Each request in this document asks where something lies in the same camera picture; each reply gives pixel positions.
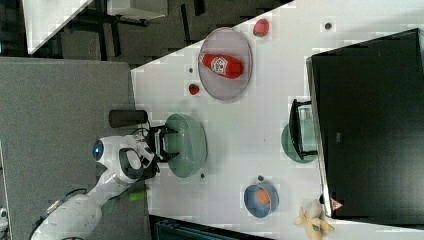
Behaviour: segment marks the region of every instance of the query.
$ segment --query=orange fruit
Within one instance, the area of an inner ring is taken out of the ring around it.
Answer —
[[[256,192],[256,198],[258,199],[258,202],[260,202],[263,205],[267,205],[271,202],[269,199],[268,193],[265,192],[263,189],[259,189]]]

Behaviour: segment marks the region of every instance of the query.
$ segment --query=black monitor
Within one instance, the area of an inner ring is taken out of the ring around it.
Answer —
[[[309,83],[327,214],[424,227],[419,29],[312,56]]]

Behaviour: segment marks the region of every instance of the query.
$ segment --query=yellow toy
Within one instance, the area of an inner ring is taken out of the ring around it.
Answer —
[[[328,224],[325,220],[321,219],[320,216],[321,204],[318,200],[316,200],[306,208],[306,211],[303,211],[303,208],[300,208],[299,217],[296,218],[295,223],[297,225],[303,224],[305,232],[310,239],[322,240],[321,229],[332,232],[334,231],[334,227]]]

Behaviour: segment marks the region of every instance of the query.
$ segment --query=plate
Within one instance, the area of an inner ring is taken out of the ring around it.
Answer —
[[[252,53],[244,36],[231,28],[218,28],[204,41],[200,53],[229,55],[243,63],[243,73],[236,79],[221,77],[198,62],[199,77],[205,90],[219,100],[240,96],[252,74]]]
[[[179,153],[168,161],[169,168],[179,178],[192,176],[203,166],[208,154],[202,125],[191,116],[172,114],[165,126],[178,131],[164,137],[165,151]]]

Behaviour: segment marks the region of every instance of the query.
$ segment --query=orange sticker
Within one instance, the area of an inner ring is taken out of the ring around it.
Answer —
[[[333,211],[336,211],[337,209],[343,207],[343,204],[337,202],[336,200],[331,198],[331,208],[333,209]]]

